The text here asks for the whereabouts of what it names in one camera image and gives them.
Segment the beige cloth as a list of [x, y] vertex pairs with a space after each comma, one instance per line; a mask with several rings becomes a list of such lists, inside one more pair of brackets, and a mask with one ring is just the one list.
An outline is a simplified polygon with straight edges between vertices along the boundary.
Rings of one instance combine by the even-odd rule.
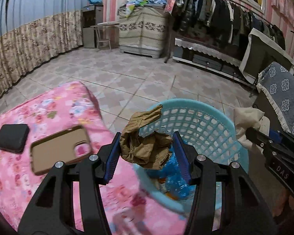
[[263, 149], [249, 141], [246, 138], [245, 133], [248, 128], [252, 127], [268, 136], [270, 120], [264, 114], [265, 113], [261, 110], [252, 107], [234, 108], [236, 139], [242, 145], [242, 147], [257, 154], [262, 154]]

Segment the blue plastic bag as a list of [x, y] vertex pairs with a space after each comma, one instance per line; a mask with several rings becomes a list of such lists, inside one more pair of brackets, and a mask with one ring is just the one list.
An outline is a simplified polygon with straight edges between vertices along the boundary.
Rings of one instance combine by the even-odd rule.
[[171, 189], [178, 196], [177, 201], [186, 200], [193, 196], [195, 186], [188, 185], [183, 179], [173, 148], [169, 150], [169, 153], [171, 156], [161, 170], [146, 169], [146, 174], [155, 182], [157, 190], [159, 190], [157, 179], [166, 178]]

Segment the pink floral tablecloth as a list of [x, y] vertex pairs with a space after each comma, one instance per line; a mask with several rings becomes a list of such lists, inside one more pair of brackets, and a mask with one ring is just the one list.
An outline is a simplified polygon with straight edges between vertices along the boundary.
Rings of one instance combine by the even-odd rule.
[[[98, 152], [112, 142], [97, 99], [81, 82], [65, 83], [0, 116], [5, 124], [27, 124], [30, 132], [22, 154], [0, 150], [0, 212], [17, 229], [42, 176], [31, 169], [33, 142], [64, 129], [82, 125]], [[130, 163], [120, 159], [111, 181], [100, 187], [105, 214], [113, 234], [183, 234], [187, 219], [153, 200], [140, 186]]]

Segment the blue patterned sofa cover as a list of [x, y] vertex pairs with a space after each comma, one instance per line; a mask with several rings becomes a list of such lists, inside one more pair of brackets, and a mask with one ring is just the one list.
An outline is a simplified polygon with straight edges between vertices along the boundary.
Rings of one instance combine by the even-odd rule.
[[267, 113], [271, 127], [294, 135], [294, 76], [274, 61], [259, 74], [257, 90], [255, 104]]

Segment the brown phone case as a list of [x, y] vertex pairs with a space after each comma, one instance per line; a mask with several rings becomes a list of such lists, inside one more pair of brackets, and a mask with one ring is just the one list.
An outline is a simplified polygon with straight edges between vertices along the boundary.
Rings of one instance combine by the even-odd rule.
[[58, 161], [74, 164], [92, 153], [89, 135], [82, 125], [59, 131], [31, 144], [32, 172], [46, 174]]

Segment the light blue plastic basket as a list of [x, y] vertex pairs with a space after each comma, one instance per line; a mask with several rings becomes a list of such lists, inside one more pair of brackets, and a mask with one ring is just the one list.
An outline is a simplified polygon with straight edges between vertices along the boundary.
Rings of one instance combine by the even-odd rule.
[[[198, 154], [203, 154], [215, 163], [230, 164], [238, 162], [245, 171], [249, 170], [249, 154], [236, 140], [234, 123], [216, 108], [190, 99], [169, 99], [161, 101], [162, 115], [157, 121], [142, 127], [140, 136], [147, 136], [152, 131], [172, 135], [178, 131], [186, 144], [195, 147]], [[146, 174], [146, 169], [134, 164], [140, 185], [163, 207], [188, 216], [193, 196], [176, 201], [157, 190], [155, 182]]]

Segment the black zip case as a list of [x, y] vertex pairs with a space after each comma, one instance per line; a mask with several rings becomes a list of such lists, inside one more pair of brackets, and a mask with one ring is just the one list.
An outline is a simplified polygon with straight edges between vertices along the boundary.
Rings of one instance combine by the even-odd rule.
[[27, 124], [4, 124], [0, 129], [0, 150], [21, 154], [30, 128]]

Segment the low tv bench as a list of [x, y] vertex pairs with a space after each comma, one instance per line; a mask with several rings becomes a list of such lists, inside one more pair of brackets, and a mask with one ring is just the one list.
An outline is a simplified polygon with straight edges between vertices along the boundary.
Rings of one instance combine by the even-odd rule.
[[241, 61], [199, 42], [193, 42], [192, 39], [176, 37], [171, 54], [174, 61], [206, 70], [250, 88], [255, 87], [254, 81], [249, 83], [240, 71]]

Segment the clothes rack with clothes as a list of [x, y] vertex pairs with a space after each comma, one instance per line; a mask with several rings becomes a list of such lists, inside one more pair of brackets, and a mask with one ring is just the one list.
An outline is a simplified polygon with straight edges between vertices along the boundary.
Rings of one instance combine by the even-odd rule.
[[215, 46], [246, 48], [248, 35], [256, 29], [286, 49], [278, 26], [231, 0], [168, 0], [166, 12], [172, 16], [172, 31], [182, 36], [198, 38], [192, 31], [199, 28]]

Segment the covered chest with cloth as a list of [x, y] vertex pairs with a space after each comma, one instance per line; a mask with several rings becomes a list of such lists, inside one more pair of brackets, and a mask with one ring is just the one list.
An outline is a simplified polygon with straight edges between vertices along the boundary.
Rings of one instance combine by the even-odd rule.
[[168, 16], [164, 6], [136, 6], [130, 15], [122, 6], [118, 15], [120, 52], [160, 58], [168, 35]]

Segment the small stool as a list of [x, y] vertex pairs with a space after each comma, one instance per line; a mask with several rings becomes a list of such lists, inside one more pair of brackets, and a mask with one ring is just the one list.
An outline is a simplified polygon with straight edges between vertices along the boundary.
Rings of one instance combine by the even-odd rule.
[[119, 22], [103, 22], [92, 25], [95, 34], [95, 47], [98, 49], [119, 47]]

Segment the blue and floral curtain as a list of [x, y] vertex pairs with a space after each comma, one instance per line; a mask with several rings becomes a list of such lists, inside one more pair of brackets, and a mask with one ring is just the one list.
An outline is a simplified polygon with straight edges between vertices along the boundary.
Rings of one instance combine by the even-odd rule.
[[83, 45], [86, 0], [0, 0], [0, 97], [42, 63]]

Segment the water dispenser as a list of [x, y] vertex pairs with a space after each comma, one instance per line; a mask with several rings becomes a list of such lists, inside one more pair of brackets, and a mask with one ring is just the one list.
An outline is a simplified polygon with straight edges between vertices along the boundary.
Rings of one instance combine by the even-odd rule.
[[82, 35], [84, 48], [96, 47], [94, 25], [103, 22], [103, 4], [94, 4], [82, 9]]

